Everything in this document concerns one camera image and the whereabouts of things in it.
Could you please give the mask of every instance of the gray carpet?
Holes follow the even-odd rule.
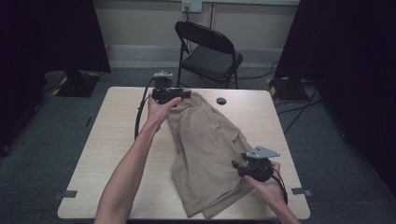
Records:
[[[112,86],[146,86],[161,70],[177,73],[176,68],[117,68],[99,79],[91,98],[54,97],[51,91],[45,92],[39,111],[11,144],[10,155],[0,158],[0,223],[71,223],[57,217],[60,201],[52,197],[67,188],[106,91]],[[239,76],[268,71],[240,68]],[[48,73],[46,88],[62,74]],[[223,87],[190,75],[182,81],[194,88]],[[239,86],[268,90],[264,78],[243,79]],[[313,89],[306,86],[308,94]],[[278,112],[304,105],[274,104]],[[284,130],[298,113],[279,115]],[[393,197],[366,159],[343,138],[339,121],[325,104],[308,107],[286,139],[303,187],[313,192],[307,198],[311,217],[303,223],[396,223]]]

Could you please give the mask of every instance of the wall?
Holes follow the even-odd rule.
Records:
[[[118,50],[120,46],[126,45],[145,52],[156,47],[172,51],[172,57],[176,55],[179,40],[174,26],[177,21],[186,19],[184,12],[181,12],[180,2],[94,3],[107,45]],[[190,13],[190,21],[211,25],[221,31],[233,41],[236,49],[245,54],[257,56],[265,51],[267,55],[270,54],[270,58],[275,57],[270,59],[272,61],[280,56],[296,9],[297,6],[203,3],[203,12]],[[266,56],[259,56],[259,61],[262,61],[262,57]]]

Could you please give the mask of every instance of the chair backrest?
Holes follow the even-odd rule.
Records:
[[[233,43],[222,33],[190,21],[178,21],[175,29],[181,42],[184,39],[227,54],[235,54]]]

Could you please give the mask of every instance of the hand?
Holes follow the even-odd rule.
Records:
[[[164,105],[160,105],[150,96],[148,98],[148,121],[152,121],[158,125],[156,132],[158,132],[161,128],[161,124],[166,119],[166,116],[169,113],[169,110],[174,106],[180,103],[181,97],[177,97],[169,101]]]
[[[277,172],[274,172],[274,177],[280,179],[278,173],[280,173],[280,164],[276,161],[271,161],[271,164]],[[265,182],[255,180],[249,175],[245,175],[246,181],[260,193],[262,199],[274,210],[275,206],[280,203],[284,203],[283,191],[279,184],[270,177]]]

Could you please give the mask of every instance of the black chair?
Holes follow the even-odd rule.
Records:
[[[187,86],[180,83],[183,68],[217,83],[226,83],[226,89],[234,74],[235,87],[238,89],[236,70],[242,63],[243,56],[235,52],[233,43],[225,35],[190,21],[178,21],[175,29],[181,41],[177,74],[178,87],[180,84]],[[189,41],[197,47],[189,49]]]

